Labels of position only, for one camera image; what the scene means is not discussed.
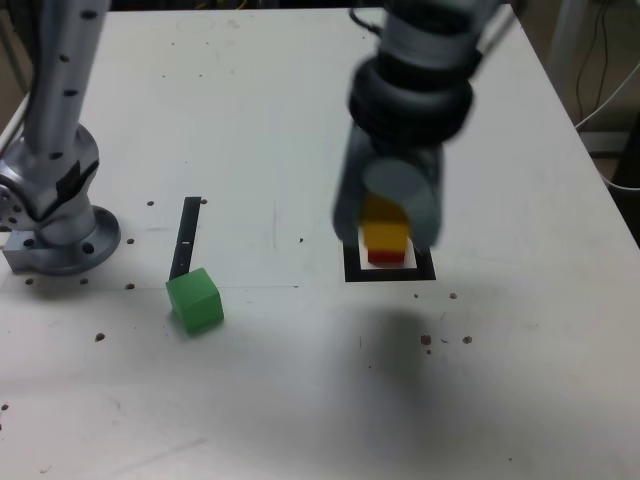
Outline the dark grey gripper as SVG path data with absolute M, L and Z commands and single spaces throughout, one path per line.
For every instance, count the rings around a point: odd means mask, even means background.
M 366 169 L 370 160 L 378 157 L 383 159 Z M 338 239 L 358 240 L 361 205 L 367 193 L 366 220 L 404 224 L 417 249 L 431 248 L 442 224 L 443 161 L 441 145 L 396 145 L 353 127 L 332 215 Z

